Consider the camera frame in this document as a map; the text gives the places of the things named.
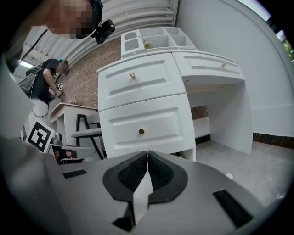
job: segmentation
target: dark baseboard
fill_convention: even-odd
[[[253,133],[253,141],[288,149],[294,149],[293,137]]]
[[[201,136],[195,139],[196,145],[200,145],[204,142],[210,141],[210,135]]]

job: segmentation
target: white drawer front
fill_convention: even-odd
[[[186,94],[143,101],[99,112],[108,157],[153,150],[174,153],[195,147]]]
[[[238,63],[200,53],[173,53],[185,85],[237,84],[244,81]]]
[[[185,92],[171,53],[145,56],[99,73],[98,107],[102,111]]]

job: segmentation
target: brick wall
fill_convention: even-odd
[[[98,74],[97,69],[120,60],[120,39],[113,40],[91,52],[71,69],[67,76],[58,81],[63,83],[65,97],[63,102],[76,101],[77,105],[97,108]],[[193,119],[208,116],[207,107],[192,108]]]

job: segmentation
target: white desk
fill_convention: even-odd
[[[76,132],[77,115],[95,114],[98,110],[95,108],[72,105],[67,103],[59,103],[51,112],[51,127],[56,132],[62,135],[62,141],[64,145],[76,146],[76,139],[71,135]],[[97,126],[90,125],[90,128],[96,128]],[[80,121],[80,130],[86,130],[83,119]],[[98,148],[102,152],[101,142],[99,137],[94,138]],[[94,147],[90,139],[80,139],[80,146],[82,147]],[[100,160],[98,154],[95,155],[93,160]]]
[[[142,38],[140,31],[136,35],[137,40]],[[196,161],[187,93],[195,96],[193,107],[208,106],[213,141],[251,153],[251,104],[238,62],[196,48],[168,46],[140,48],[136,55],[124,56],[97,71],[98,108],[108,157],[154,150],[180,152]]]

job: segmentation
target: gray concrete floor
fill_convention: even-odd
[[[196,146],[197,162],[231,173],[264,206],[287,192],[294,172],[294,150],[253,142],[251,155],[209,141]]]

